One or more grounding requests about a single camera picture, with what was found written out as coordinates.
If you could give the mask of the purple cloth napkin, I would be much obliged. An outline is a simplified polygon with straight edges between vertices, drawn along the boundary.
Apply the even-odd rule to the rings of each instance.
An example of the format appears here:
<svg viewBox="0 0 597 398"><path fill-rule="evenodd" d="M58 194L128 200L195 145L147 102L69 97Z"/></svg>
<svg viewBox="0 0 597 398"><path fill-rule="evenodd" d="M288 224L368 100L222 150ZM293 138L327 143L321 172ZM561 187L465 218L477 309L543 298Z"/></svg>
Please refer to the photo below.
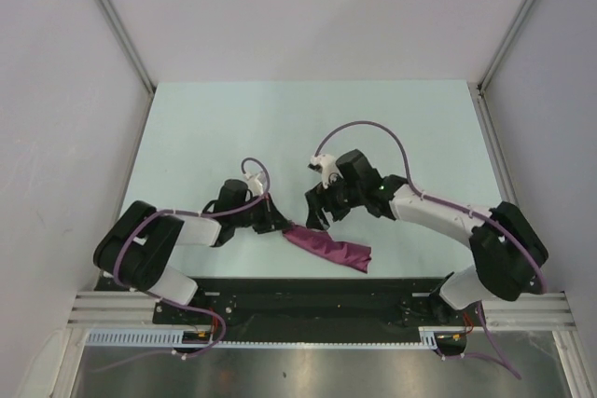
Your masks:
<svg viewBox="0 0 597 398"><path fill-rule="evenodd" d="M336 265L368 273L371 248L355 242L334 240L326 231L293 225L283 232L284 238L304 251Z"/></svg>

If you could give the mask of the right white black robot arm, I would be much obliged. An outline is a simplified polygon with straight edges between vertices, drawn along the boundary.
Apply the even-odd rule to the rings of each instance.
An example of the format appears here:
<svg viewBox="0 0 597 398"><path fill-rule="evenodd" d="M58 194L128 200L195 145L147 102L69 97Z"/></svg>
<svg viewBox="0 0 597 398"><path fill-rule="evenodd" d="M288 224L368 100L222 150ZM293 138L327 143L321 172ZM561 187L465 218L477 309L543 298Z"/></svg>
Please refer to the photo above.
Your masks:
<svg viewBox="0 0 597 398"><path fill-rule="evenodd" d="M309 167L321 180L305 194L307 227L326 230L363 207L376 218L423 226L470 250L472 265L449 274L429 295L438 323L452 324L468 306L489 298L514 302L523 294L546 292L541 268L548 250L516 205L503 201L483 208L433 197L410 178L381 176L358 149L339 158L313 156Z"/></svg>

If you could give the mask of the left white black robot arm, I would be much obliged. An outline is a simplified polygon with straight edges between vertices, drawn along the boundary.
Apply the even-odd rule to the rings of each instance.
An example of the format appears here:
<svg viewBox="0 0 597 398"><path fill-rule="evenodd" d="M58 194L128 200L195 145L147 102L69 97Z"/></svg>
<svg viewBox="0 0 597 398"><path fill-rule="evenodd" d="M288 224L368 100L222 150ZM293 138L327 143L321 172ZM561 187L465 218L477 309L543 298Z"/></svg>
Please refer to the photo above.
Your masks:
<svg viewBox="0 0 597 398"><path fill-rule="evenodd" d="M195 323L204 316L206 301L197 295L194 280L169 266L174 248L221 247L237 229L249 227L257 234L291 228L256 177L225 181L200 212L158 210L137 200L96 247L93 264L121 287L174 302L174 313Z"/></svg>

